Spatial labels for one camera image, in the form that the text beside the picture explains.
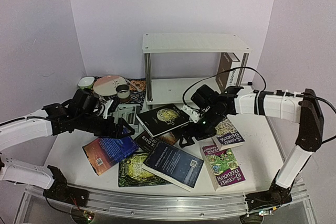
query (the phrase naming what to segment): cup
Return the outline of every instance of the cup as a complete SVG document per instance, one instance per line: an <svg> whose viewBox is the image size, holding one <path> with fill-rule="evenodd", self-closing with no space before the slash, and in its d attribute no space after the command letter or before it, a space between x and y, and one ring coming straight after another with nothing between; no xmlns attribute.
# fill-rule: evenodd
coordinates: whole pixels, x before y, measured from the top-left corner
<svg viewBox="0 0 336 224"><path fill-rule="evenodd" d="M116 87L117 97L121 103L127 103L131 100L130 86L127 84L122 84Z"/></svg>
<svg viewBox="0 0 336 224"><path fill-rule="evenodd" d="M78 83L78 87L80 89L91 89L93 87L93 84L94 84L94 77L87 76L87 77L80 79Z"/></svg>

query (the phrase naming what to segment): wall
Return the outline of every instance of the wall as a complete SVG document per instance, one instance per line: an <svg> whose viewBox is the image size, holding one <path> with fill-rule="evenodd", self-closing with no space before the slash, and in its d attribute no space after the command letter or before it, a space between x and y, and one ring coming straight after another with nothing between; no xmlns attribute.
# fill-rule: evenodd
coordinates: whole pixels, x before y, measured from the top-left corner
<svg viewBox="0 0 336 224"><path fill-rule="evenodd" d="M237 34L259 61L273 0L71 0L87 74L144 77L144 33L208 32ZM154 57L155 77L208 76L217 55ZM246 71L245 80L253 73Z"/></svg>
<svg viewBox="0 0 336 224"><path fill-rule="evenodd" d="M336 0L275 0L258 70L267 80L268 90L304 91L336 105L334 59L336 52ZM255 76L254 83L261 88ZM336 116L322 104L324 139L336 134ZM298 125L273 120L288 153L298 135ZM303 176L319 223L334 223L336 141L315 153Z"/></svg>
<svg viewBox="0 0 336 224"><path fill-rule="evenodd" d="M0 0L0 122L74 94L85 69L70 0ZM43 164L55 138L3 151ZM0 182L0 216L12 223L24 186Z"/></svg>

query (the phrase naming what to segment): plate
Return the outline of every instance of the plate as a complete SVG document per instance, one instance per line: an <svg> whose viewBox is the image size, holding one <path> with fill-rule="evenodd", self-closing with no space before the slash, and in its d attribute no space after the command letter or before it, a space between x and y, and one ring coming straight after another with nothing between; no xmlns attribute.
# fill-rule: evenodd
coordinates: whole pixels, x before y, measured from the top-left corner
<svg viewBox="0 0 336 224"><path fill-rule="evenodd" d="M117 94L116 87L123 84L127 84L127 82L121 76L104 76L95 82L93 90L98 95L109 97Z"/></svg>

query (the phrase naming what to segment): shelf leg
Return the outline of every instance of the shelf leg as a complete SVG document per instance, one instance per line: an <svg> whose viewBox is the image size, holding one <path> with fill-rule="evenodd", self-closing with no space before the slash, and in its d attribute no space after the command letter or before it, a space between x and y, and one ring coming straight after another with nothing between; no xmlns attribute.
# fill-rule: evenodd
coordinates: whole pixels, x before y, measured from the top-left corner
<svg viewBox="0 0 336 224"><path fill-rule="evenodd" d="M246 67L247 65L247 59L248 59L248 55L249 54L244 54L243 55L243 59L242 59L242 63L241 63L241 67ZM238 74L238 77L237 77L237 83L236 83L236 86L240 86L241 85L241 81L243 80L243 76L244 76L244 72L245 72L245 68L240 68L239 70L239 74Z"/></svg>
<svg viewBox="0 0 336 224"><path fill-rule="evenodd" d="M145 54L145 75L146 75L147 102L152 102L153 101L153 94L152 94L151 54Z"/></svg>

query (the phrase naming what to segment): patterned cloth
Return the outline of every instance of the patterned cloth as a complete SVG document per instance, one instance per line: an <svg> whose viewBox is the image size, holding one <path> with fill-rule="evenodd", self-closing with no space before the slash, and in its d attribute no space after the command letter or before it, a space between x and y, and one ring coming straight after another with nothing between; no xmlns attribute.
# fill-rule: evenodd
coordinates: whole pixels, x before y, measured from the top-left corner
<svg viewBox="0 0 336 224"><path fill-rule="evenodd" d="M95 82L100 79L101 77L95 76ZM143 90L142 92L138 92L132 85L130 86L130 92L131 92L131 101L128 102L128 104L140 104L140 110L142 110L143 103L145 101L146 97L146 80L145 78L141 79L127 79L129 80L132 84L137 86L139 89ZM106 103L106 101L112 100L116 97L117 95L112 95L109 97L100 97L99 101L100 104Z"/></svg>

